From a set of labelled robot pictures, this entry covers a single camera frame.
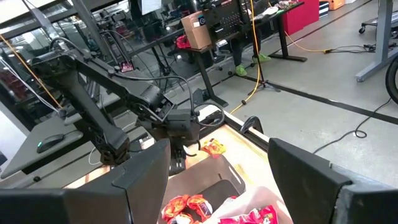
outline orange box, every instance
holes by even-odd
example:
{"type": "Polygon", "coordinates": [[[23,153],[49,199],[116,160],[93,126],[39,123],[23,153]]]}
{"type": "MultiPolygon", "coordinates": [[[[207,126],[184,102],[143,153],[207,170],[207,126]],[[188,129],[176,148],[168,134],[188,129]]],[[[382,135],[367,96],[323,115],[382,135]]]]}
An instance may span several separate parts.
{"type": "Polygon", "coordinates": [[[345,0],[328,0],[329,1],[329,10],[336,10],[341,6],[344,6],[345,0]]]}

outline white plastic bag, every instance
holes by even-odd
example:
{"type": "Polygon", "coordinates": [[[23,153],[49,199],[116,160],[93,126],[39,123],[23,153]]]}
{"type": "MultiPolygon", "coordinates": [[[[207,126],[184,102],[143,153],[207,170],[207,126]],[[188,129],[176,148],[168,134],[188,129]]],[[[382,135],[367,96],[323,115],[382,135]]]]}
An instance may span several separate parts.
{"type": "Polygon", "coordinates": [[[231,218],[248,214],[254,208],[272,205],[277,212],[278,223],[293,223],[285,203],[267,187],[256,187],[248,190],[232,202],[224,203],[203,224],[217,224],[220,218],[231,218]]]}

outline green object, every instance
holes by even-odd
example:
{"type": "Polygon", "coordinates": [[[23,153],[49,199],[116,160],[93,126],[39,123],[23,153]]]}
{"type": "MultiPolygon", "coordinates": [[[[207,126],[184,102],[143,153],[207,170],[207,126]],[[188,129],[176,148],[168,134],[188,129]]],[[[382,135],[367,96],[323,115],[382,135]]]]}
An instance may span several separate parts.
{"type": "MultiPolygon", "coordinates": [[[[253,57],[253,63],[258,63],[258,60],[256,57],[253,57]]],[[[260,63],[265,63],[265,62],[269,62],[271,60],[270,57],[265,56],[263,54],[259,54],[259,59],[260,59],[260,63]]]]}
{"type": "Polygon", "coordinates": [[[244,69],[242,65],[238,65],[235,68],[235,74],[239,75],[240,77],[248,75],[247,71],[244,69]]]}

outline snack bag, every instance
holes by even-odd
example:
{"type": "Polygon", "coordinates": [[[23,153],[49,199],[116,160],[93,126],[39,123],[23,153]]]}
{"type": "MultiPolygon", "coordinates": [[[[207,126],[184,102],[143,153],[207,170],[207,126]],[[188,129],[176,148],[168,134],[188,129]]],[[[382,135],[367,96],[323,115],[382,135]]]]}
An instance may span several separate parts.
{"type": "Polygon", "coordinates": [[[221,218],[219,224],[278,224],[277,214],[272,205],[253,209],[249,214],[232,218],[221,218]]]}
{"type": "Polygon", "coordinates": [[[205,141],[205,145],[200,150],[207,152],[216,159],[218,156],[220,156],[220,154],[225,152],[226,148],[217,140],[210,139],[209,141],[205,141]]]}
{"type": "Polygon", "coordinates": [[[211,207],[210,203],[204,199],[202,195],[194,195],[190,197],[187,201],[187,205],[200,215],[202,222],[210,218],[213,213],[213,207],[211,207]]]}
{"type": "Polygon", "coordinates": [[[190,198],[189,195],[177,196],[170,200],[168,204],[162,210],[162,218],[165,221],[176,217],[181,211],[187,206],[187,200],[190,198]]]}

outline table leg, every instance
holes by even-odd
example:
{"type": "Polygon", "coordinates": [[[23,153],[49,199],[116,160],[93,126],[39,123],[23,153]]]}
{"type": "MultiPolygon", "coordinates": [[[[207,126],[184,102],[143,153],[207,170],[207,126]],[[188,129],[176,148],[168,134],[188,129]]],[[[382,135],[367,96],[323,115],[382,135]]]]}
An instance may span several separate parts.
{"type": "Polygon", "coordinates": [[[203,81],[205,82],[205,86],[206,86],[206,90],[198,89],[197,91],[195,91],[194,102],[196,104],[200,104],[206,100],[212,99],[214,102],[218,103],[222,107],[228,106],[227,102],[225,102],[224,100],[222,100],[221,98],[219,98],[218,96],[216,96],[214,94],[213,87],[210,83],[210,79],[207,74],[205,64],[203,63],[203,60],[201,58],[201,53],[195,52],[194,55],[195,55],[197,64],[199,66],[200,74],[201,74],[203,81]]]}
{"type": "Polygon", "coordinates": [[[282,49],[282,55],[280,54],[271,54],[270,57],[272,58],[279,58],[279,59],[286,59],[286,60],[294,60],[298,62],[305,62],[307,58],[305,57],[297,57],[297,56],[290,56],[289,51],[287,50],[287,43],[286,43],[286,34],[284,23],[282,20],[282,15],[278,16],[276,19],[278,24],[278,32],[279,32],[279,40],[280,40],[280,47],[282,49]]]}
{"type": "Polygon", "coordinates": [[[374,61],[366,68],[355,75],[357,82],[363,82],[365,79],[374,75],[377,71],[384,68],[386,65],[398,55],[398,49],[389,52],[389,39],[391,37],[391,17],[392,17],[392,0],[380,0],[379,12],[377,18],[376,31],[376,53],[374,54],[374,61]]]}

